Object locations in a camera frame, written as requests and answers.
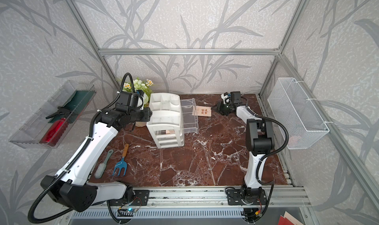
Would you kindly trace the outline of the beige printed postcard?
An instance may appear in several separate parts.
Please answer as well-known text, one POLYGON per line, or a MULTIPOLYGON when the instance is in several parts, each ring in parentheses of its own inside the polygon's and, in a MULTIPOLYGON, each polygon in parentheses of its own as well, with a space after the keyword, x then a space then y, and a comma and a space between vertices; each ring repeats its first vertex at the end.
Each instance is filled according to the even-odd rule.
POLYGON ((209 106, 196 106, 195 107, 195 115, 202 117, 211 117, 212 110, 209 106))

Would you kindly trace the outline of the clear plastic drawer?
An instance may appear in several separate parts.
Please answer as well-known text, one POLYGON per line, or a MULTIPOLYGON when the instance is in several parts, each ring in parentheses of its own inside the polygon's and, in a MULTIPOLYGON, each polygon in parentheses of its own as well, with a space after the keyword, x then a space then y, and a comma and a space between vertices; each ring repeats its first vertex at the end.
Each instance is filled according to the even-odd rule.
POLYGON ((195 99, 192 98, 181 100, 181 109, 183 116, 184 133, 198 134, 199 126, 195 99))

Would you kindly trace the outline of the white plastic drawer organizer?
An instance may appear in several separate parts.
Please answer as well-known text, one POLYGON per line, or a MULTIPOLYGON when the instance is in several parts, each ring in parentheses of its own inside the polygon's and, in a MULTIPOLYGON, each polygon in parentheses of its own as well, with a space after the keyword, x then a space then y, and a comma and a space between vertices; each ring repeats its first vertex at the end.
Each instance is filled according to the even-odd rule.
POLYGON ((149 107, 152 116, 147 128, 159 149, 184 146, 183 116, 180 96, 152 93, 149 107), (175 130, 175 135, 161 135, 162 130, 175 130))

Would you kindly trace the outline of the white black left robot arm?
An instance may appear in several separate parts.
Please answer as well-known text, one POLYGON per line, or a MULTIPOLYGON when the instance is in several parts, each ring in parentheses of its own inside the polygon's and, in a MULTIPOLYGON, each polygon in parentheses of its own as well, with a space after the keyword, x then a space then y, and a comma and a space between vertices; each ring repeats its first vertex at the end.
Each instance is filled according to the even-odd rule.
POLYGON ((89 135, 70 160, 55 176, 45 176, 41 182, 49 197, 61 205, 82 212, 99 202, 121 199, 127 185, 121 182, 89 183, 95 164, 106 146, 129 124, 149 121, 152 111, 144 108, 146 94, 120 92, 115 103, 97 112, 90 125, 89 135))

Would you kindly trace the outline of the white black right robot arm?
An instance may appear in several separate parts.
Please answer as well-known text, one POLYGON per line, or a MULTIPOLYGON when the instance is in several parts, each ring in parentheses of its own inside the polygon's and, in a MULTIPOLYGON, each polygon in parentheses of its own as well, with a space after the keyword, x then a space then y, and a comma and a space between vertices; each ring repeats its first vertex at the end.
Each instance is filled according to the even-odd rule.
POLYGON ((272 122, 258 116, 242 101, 239 91, 223 93, 221 101, 216 104, 216 111, 224 116, 235 114, 246 125, 245 145, 249 152, 248 171, 244 177, 247 188, 261 187, 265 155, 274 147, 272 122))

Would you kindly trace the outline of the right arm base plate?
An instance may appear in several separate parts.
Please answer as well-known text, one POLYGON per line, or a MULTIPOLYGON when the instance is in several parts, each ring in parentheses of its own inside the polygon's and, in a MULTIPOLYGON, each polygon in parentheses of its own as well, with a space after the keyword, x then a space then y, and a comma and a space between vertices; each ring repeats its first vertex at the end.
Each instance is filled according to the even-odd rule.
POLYGON ((250 188, 242 186, 241 188, 227 187, 225 189, 228 205, 266 205, 267 196, 262 187, 250 188))

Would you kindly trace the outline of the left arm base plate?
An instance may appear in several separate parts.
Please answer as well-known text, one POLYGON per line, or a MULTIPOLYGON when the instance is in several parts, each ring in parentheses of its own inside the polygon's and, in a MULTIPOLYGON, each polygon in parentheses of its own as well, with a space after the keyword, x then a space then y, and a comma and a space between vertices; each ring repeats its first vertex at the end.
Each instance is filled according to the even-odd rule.
POLYGON ((111 206, 147 206, 150 191, 145 189, 128 190, 121 199, 110 201, 111 206))

